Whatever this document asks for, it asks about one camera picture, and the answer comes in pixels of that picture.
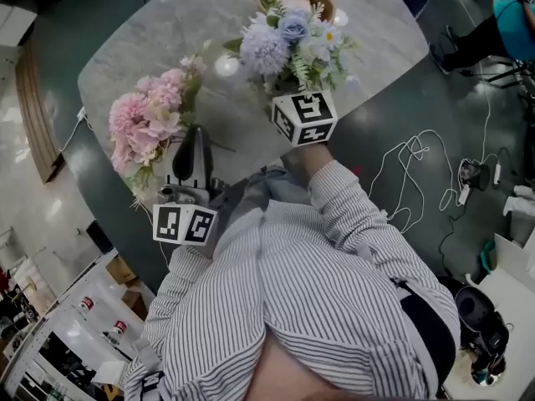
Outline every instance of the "teal shirt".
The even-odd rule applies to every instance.
[[[531,5],[531,8],[535,12],[535,5]],[[522,4],[517,0],[496,0],[494,16],[509,56],[522,61],[535,60],[535,39]]]

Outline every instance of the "person in teal shirt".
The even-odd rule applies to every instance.
[[[454,53],[441,54],[430,45],[431,58],[444,74],[471,67],[490,55],[535,60],[535,5],[526,0],[497,0],[494,14],[468,35],[457,36],[449,25],[446,33]]]

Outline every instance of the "sleeve cuff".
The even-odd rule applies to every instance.
[[[173,251],[169,270],[178,277],[194,282],[211,265],[211,260],[204,257],[191,246],[179,246]]]
[[[308,191],[312,197],[312,204],[322,209],[340,191],[349,188],[354,182],[359,182],[353,172],[336,160],[331,160],[321,170],[316,172],[308,183]]]

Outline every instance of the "white striped shirt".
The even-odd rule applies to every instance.
[[[267,327],[336,387],[429,395],[391,279],[432,298],[458,347],[451,294],[341,164],[327,164],[308,189],[312,206],[271,201],[238,219],[213,262],[190,247],[173,253],[142,337],[162,359],[176,399],[243,399]],[[136,358],[127,399],[146,374]]]

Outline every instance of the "black and white cube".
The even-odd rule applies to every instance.
[[[273,98],[271,121],[293,147],[327,141],[338,122],[328,90]]]
[[[217,211],[173,202],[152,207],[152,239],[178,245],[205,245]]]

